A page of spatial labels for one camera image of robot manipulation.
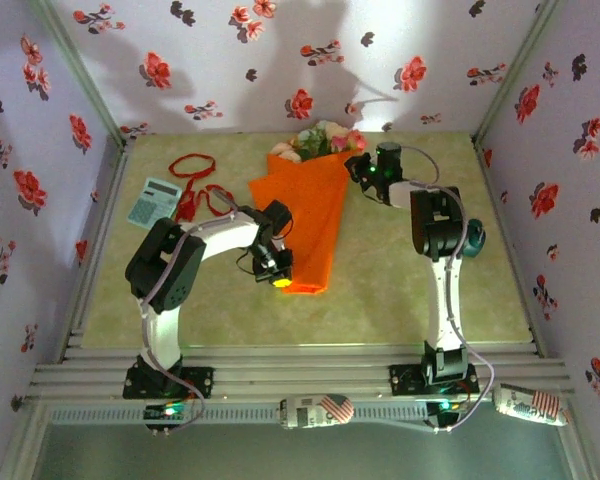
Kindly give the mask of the artificial flower bunch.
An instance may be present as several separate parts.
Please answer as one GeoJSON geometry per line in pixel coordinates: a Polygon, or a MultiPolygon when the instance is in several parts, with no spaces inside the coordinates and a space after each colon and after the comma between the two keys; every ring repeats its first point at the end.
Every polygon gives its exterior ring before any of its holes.
{"type": "Polygon", "coordinates": [[[360,153],[366,148],[366,137],[359,130],[321,120],[300,131],[290,140],[277,143],[269,154],[293,163],[302,163],[331,154],[360,153]]]}

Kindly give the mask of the aluminium table side rail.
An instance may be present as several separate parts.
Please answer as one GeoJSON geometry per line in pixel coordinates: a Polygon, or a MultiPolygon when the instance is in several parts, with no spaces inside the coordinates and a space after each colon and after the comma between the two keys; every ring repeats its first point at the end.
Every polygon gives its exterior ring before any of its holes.
{"type": "Polygon", "coordinates": [[[498,222],[498,228],[502,236],[504,248],[507,253],[510,270],[517,289],[517,294],[519,300],[521,301],[527,327],[532,337],[531,343],[534,345],[535,355],[539,358],[545,358],[547,354],[545,353],[544,339],[542,338],[541,333],[536,328],[536,318],[534,316],[533,301],[529,298],[528,292],[526,290],[526,282],[521,276],[521,267],[518,262],[516,249],[514,248],[513,236],[509,231],[509,225],[507,224],[507,221],[505,219],[505,212],[503,210],[504,205],[496,197],[496,188],[486,166],[486,160],[482,144],[474,138],[471,138],[471,143],[477,158],[477,162],[481,169],[481,174],[483,176],[486,189],[490,196],[490,202],[492,204],[496,220],[498,222]]]}
{"type": "Polygon", "coordinates": [[[106,157],[105,166],[100,172],[103,178],[99,185],[100,200],[95,203],[93,214],[89,215],[86,234],[87,249],[82,264],[78,267],[78,279],[71,291],[70,302],[65,316],[62,343],[57,348],[59,363],[65,352],[73,347],[73,334],[82,337],[88,324],[91,304],[95,295],[100,262],[106,250],[107,236],[118,203],[118,195],[124,183],[125,170],[133,151],[134,141],[126,141],[106,157]]]}

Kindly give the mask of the orange wrapping paper sheet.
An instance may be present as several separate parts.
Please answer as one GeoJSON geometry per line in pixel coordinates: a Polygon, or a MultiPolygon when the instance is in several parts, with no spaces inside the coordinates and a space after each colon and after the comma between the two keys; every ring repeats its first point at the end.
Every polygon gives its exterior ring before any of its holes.
{"type": "Polygon", "coordinates": [[[268,173],[249,182],[257,208],[278,200],[292,214],[285,245],[293,253],[292,280],[285,294],[315,295],[329,286],[350,175],[340,152],[294,163],[267,156],[268,173]]]}

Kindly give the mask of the flag print cloth pouch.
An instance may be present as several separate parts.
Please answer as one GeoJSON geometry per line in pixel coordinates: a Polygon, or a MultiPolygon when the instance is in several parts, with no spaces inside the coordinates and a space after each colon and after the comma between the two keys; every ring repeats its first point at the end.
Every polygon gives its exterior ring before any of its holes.
{"type": "Polygon", "coordinates": [[[279,402],[278,421],[287,430],[348,424],[355,413],[353,402],[340,394],[293,396],[279,402]]]}
{"type": "Polygon", "coordinates": [[[557,395],[506,383],[492,391],[496,411],[516,419],[554,427],[570,423],[568,410],[557,395]]]}

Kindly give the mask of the aluminium frame post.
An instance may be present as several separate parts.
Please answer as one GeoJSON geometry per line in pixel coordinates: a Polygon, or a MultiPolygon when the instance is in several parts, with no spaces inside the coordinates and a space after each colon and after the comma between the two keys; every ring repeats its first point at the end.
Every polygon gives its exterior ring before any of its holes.
{"type": "Polygon", "coordinates": [[[127,141],[120,133],[103,96],[86,68],[79,49],[63,25],[58,12],[52,6],[51,0],[26,1],[59,48],[67,67],[95,109],[109,137],[119,151],[124,151],[127,141]]]}
{"type": "Polygon", "coordinates": [[[518,77],[528,63],[529,58],[538,48],[539,43],[545,35],[545,30],[549,27],[553,17],[559,12],[565,2],[566,0],[541,0],[538,3],[534,20],[508,68],[508,73],[498,87],[478,128],[471,135],[474,146],[480,144],[489,132],[489,129],[491,128],[495,117],[498,115],[498,112],[501,110],[509,92],[515,86],[518,77]]]}

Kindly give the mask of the red ribbon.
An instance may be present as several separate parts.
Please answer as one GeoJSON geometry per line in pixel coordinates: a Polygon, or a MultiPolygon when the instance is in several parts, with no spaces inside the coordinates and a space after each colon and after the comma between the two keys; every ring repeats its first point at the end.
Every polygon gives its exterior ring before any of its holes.
{"type": "Polygon", "coordinates": [[[175,159],[168,167],[168,170],[172,176],[178,179],[185,179],[187,181],[183,193],[178,201],[175,210],[174,221],[177,223],[181,222],[192,222],[196,216],[198,208],[203,202],[206,202],[208,210],[215,216],[220,217],[229,213],[229,209],[220,210],[215,208],[211,202],[212,194],[222,194],[230,202],[235,200],[233,194],[221,187],[218,184],[209,183],[201,189],[196,190],[194,184],[198,180],[203,180],[209,177],[216,171],[216,159],[213,156],[200,154],[200,153],[189,153],[175,159]],[[208,162],[208,165],[200,170],[179,172],[177,167],[186,160],[189,159],[201,159],[208,162]]]}

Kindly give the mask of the light blue calculator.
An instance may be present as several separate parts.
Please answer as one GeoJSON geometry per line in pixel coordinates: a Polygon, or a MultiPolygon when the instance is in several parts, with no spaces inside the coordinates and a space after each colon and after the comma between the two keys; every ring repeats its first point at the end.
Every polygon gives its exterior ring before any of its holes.
{"type": "Polygon", "coordinates": [[[180,187],[158,178],[147,177],[127,215],[127,221],[132,225],[150,230],[157,220],[163,217],[173,217],[181,195],[180,187]]]}

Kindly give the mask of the aluminium frame rail bank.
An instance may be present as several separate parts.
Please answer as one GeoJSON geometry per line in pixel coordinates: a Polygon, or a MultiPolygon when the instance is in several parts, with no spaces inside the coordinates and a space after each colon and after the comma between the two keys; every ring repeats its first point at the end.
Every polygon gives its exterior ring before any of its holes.
{"type": "MultiPolygon", "coordinates": [[[[498,381],[516,386],[574,391],[565,362],[540,357],[532,344],[485,344],[482,349],[488,362],[474,363],[480,384],[494,373],[498,381]]],[[[390,396],[390,366],[417,364],[420,356],[414,346],[195,347],[184,350],[183,363],[213,368],[211,399],[216,403],[320,393],[369,401],[390,396]]],[[[57,401],[119,400],[135,357],[128,349],[70,347],[60,363],[36,366],[27,395],[57,401]]]]}

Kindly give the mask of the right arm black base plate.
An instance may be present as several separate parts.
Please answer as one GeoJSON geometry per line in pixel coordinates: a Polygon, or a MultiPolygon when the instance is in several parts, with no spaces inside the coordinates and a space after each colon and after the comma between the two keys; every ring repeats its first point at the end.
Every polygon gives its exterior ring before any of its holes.
{"type": "Polygon", "coordinates": [[[429,385],[420,364],[390,365],[389,385],[393,396],[459,395],[480,392],[475,366],[468,366],[467,376],[442,384],[429,385]]]}

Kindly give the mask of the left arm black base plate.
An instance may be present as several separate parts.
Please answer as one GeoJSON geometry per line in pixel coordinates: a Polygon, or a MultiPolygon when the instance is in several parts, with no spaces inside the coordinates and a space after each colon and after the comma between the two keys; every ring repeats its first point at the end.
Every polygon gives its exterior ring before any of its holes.
{"type": "MultiPolygon", "coordinates": [[[[211,367],[181,366],[171,371],[172,375],[197,388],[204,399],[211,396],[214,373],[211,367]]],[[[141,368],[139,365],[127,370],[122,390],[122,397],[126,400],[185,399],[192,395],[193,392],[181,383],[167,378],[157,370],[141,368]]]]}

